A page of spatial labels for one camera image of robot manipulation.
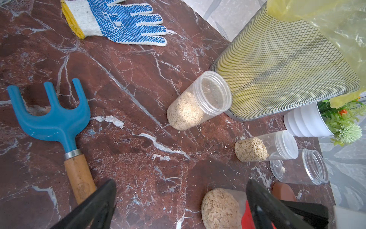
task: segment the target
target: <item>metal mesh cylinder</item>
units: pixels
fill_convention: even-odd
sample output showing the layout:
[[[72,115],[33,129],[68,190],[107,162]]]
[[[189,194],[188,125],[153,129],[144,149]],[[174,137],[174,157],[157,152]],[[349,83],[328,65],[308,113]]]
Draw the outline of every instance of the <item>metal mesh cylinder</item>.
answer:
[[[267,15],[266,3],[211,66],[228,83],[242,121],[290,110],[359,89],[340,51],[317,28]]]

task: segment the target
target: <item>glove cuff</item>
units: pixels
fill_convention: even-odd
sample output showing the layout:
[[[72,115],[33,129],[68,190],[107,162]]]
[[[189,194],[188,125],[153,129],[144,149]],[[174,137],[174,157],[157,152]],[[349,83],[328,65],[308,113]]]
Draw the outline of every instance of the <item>glove cuff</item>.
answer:
[[[61,7],[68,25],[80,39],[103,36],[87,0],[61,0]]]

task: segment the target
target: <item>blue plastic rake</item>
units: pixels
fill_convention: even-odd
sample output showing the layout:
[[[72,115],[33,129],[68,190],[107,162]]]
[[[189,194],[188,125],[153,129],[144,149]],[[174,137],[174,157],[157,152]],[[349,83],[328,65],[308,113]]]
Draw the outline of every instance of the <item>blue plastic rake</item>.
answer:
[[[28,135],[44,141],[58,141],[65,149],[65,167],[78,203],[83,202],[95,190],[85,156],[76,147],[75,137],[89,123],[90,108],[79,79],[73,79],[79,97],[77,108],[63,108],[51,82],[45,82],[51,110],[43,116],[29,114],[17,86],[8,86],[8,93],[21,128]]]

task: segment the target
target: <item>wooden handle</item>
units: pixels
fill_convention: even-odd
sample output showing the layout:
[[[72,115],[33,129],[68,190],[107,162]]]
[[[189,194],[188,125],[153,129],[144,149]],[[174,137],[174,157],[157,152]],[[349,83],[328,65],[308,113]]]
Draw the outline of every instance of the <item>wooden handle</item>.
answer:
[[[69,177],[76,202],[81,204],[97,187],[94,184],[88,163],[83,154],[65,160],[65,168]]]

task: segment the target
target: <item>metal ferrule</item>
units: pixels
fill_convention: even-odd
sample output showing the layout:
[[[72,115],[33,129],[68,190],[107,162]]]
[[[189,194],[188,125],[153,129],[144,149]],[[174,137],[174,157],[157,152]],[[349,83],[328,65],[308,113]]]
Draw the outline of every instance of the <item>metal ferrule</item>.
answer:
[[[73,151],[67,152],[65,154],[65,160],[68,160],[70,158],[76,157],[82,155],[81,150],[80,149],[74,149]]]

